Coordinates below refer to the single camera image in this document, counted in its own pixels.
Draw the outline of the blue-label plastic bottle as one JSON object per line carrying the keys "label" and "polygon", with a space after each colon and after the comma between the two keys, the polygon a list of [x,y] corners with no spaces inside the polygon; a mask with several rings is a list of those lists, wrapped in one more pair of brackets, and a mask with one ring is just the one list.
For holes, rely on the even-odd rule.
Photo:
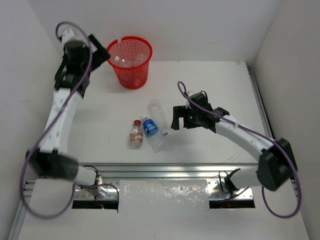
{"label": "blue-label plastic bottle", "polygon": [[137,73],[126,73],[122,80],[122,86],[127,89],[138,89],[142,86],[143,78],[141,74]]}

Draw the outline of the blue-label bottle white cap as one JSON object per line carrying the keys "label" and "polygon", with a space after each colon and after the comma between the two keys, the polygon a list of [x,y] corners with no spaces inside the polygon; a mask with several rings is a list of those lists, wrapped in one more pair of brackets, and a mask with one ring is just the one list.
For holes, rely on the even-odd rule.
{"label": "blue-label bottle white cap", "polygon": [[165,139],[156,123],[146,115],[141,117],[142,128],[148,138],[148,141],[155,153],[159,153],[165,149]]}

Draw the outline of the clear crushed bottle blue cap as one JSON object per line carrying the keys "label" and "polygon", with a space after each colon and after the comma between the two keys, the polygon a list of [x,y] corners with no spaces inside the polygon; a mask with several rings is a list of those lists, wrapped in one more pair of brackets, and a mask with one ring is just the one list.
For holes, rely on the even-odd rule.
{"label": "clear crushed bottle blue cap", "polygon": [[142,65],[147,59],[148,59],[148,56],[147,56],[147,55],[138,54],[138,55],[135,57],[134,66],[137,67],[137,66]]}

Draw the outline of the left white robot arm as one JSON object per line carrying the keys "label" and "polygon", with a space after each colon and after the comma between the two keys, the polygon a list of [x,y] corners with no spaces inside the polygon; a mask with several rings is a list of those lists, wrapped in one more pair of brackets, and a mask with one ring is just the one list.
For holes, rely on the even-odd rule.
{"label": "left white robot arm", "polygon": [[63,34],[62,62],[54,76],[53,102],[46,123],[48,133],[30,156],[31,167],[41,176],[62,179],[77,185],[92,186],[97,171],[85,168],[68,155],[68,138],[76,109],[84,98],[91,73],[111,56],[93,34],[88,36],[96,47],[89,62],[89,47],[75,36]]}

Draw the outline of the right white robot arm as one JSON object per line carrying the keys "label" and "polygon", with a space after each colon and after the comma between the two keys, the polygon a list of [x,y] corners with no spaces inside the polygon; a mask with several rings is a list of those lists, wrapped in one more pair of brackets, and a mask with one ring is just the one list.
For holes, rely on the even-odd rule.
{"label": "right white robot arm", "polygon": [[180,118],[184,128],[208,129],[229,139],[257,161],[257,167],[237,168],[224,178],[224,188],[230,194],[252,186],[262,186],[274,192],[298,169],[287,140],[281,138],[276,141],[277,145],[273,145],[273,139],[267,140],[236,126],[236,119],[221,107],[212,108],[207,95],[202,92],[191,95],[186,105],[173,107],[173,130],[179,130]]}

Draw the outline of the large clear plastic bottle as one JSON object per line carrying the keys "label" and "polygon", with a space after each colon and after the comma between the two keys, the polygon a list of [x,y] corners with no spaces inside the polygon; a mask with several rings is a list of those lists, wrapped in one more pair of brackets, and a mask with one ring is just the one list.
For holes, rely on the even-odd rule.
{"label": "large clear plastic bottle", "polygon": [[113,63],[121,68],[132,68],[134,64],[127,58],[115,56],[113,58]]}

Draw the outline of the clear bottle blue-white cap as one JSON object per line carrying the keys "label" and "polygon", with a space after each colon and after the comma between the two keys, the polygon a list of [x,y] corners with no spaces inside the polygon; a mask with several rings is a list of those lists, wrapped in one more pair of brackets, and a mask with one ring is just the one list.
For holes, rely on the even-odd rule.
{"label": "clear bottle blue-white cap", "polygon": [[155,122],[161,134],[167,136],[169,133],[168,122],[161,102],[158,99],[152,99],[148,105],[148,109],[151,119]]}

